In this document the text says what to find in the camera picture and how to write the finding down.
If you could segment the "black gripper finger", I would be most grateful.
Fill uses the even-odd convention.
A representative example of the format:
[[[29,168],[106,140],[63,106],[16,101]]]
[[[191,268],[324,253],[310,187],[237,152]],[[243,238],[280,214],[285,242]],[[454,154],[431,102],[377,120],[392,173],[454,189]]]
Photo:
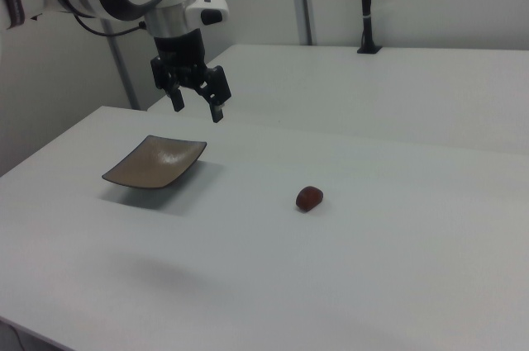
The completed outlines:
[[[179,90],[179,82],[171,68],[156,56],[150,61],[155,86],[163,90],[172,102],[174,111],[184,108],[183,95]]]
[[[209,105],[212,121],[218,123],[223,119],[222,108],[231,98],[231,90],[222,66],[205,69],[203,72],[204,83],[198,93]]]

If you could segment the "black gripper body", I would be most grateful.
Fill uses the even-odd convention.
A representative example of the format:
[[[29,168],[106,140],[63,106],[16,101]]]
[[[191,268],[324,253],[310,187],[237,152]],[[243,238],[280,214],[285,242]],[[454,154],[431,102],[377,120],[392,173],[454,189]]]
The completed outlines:
[[[205,48],[200,30],[179,37],[155,37],[158,55],[174,72],[179,85],[197,89],[204,83]]]

